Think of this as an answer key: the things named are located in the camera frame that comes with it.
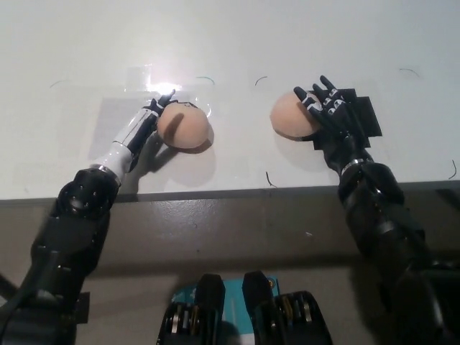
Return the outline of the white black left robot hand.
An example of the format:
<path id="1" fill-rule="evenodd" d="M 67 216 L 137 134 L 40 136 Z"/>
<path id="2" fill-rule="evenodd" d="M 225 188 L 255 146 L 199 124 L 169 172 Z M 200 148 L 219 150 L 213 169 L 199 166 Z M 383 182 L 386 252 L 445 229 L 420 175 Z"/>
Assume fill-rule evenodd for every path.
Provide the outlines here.
<path id="1" fill-rule="evenodd" d="M 109 150 L 95 159 L 90 165 L 109 174 L 121 185 L 125 175 L 132 171 L 150 136 L 157 131 L 157 123 L 165 108 L 175 101 L 176 90 L 153 98 L 149 105 L 143 106 L 114 137 Z"/>

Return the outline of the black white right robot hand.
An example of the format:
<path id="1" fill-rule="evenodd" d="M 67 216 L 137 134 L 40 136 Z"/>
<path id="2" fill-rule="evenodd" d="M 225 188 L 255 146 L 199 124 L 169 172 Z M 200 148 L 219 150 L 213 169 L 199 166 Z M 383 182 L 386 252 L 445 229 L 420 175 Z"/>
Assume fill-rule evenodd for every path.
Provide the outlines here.
<path id="1" fill-rule="evenodd" d="M 293 92 L 321 127 L 327 166 L 343 175 L 351 166 L 371 162 L 372 158 L 353 103 L 324 75 L 320 82 L 325 88 L 313 84 L 313 90 L 308 92 L 296 86 Z"/>

